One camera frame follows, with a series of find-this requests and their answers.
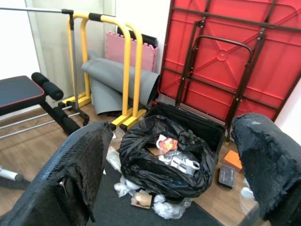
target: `wooden floor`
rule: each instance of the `wooden floor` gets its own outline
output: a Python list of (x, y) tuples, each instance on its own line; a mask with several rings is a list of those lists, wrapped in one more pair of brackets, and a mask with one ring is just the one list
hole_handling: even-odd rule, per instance
[[(112, 117), (97, 116), (91, 105), (82, 107), (82, 110), (90, 116), (90, 121), (112, 121), (114, 119)], [(26, 119), (40, 113), (41, 110), (37, 110), (19, 115), (17, 120)], [(74, 117), (74, 119), (80, 124), (80, 118)], [(51, 119), (47, 116), (19, 124), (9, 129), (3, 129), (0, 130), (0, 136), (49, 120)], [(14, 121), (16, 121), (16, 118), (1, 121), (0, 126)], [(52, 123), (41, 128), (2, 139), (0, 140), (0, 165), (8, 170), (22, 173), (26, 179), (32, 180), (66, 138), (67, 136), (63, 133), (61, 128), (56, 123)], [(232, 143), (223, 145), (214, 181), (205, 193), (195, 199), (195, 202), (218, 219), (223, 225), (237, 226), (245, 216), (239, 204), (239, 192), (241, 188), (244, 187), (244, 175), (243, 173), (236, 174), (235, 187), (232, 190), (227, 190), (217, 185), (218, 169), (222, 164), (224, 156), (230, 149), (236, 150), (235, 145)], [(12, 208), (22, 192), (23, 191), (0, 187), (0, 216)]]

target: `gray yoga mat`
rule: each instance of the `gray yoga mat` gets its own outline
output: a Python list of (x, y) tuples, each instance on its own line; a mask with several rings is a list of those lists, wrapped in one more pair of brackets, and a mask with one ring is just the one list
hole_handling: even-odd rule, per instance
[[(90, 76), (93, 103), (97, 114), (122, 109), (123, 64), (92, 58), (82, 65)], [(155, 96), (158, 73), (141, 71), (139, 102), (147, 105)], [(130, 67), (129, 98), (134, 97), (135, 68)]]

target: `rolled mat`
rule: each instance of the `rolled mat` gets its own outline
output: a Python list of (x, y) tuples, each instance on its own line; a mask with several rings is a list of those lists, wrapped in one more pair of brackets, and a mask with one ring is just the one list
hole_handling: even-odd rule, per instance
[(268, 117), (255, 113), (235, 118), (232, 136), (264, 217), (284, 202), (288, 190), (301, 180), (301, 146)]
[[(87, 72), (91, 77), (91, 92), (93, 96), (93, 102), (97, 114), (113, 111), (112, 107), (106, 107), (113, 105), (114, 111), (116, 106), (119, 106), (118, 110), (122, 109), (122, 95), (118, 98), (116, 93), (123, 91), (123, 64), (107, 60), (104, 58), (92, 58), (82, 65), (82, 69)], [(159, 74), (141, 71), (140, 79), (140, 95), (139, 102), (142, 105), (147, 105), (155, 96), (158, 86)], [(130, 67), (130, 79), (129, 79), (129, 97), (134, 97), (134, 80), (135, 80), (135, 68)], [(104, 91), (101, 88), (102, 83), (108, 88)], [(105, 96), (114, 96), (114, 98), (104, 98)]]

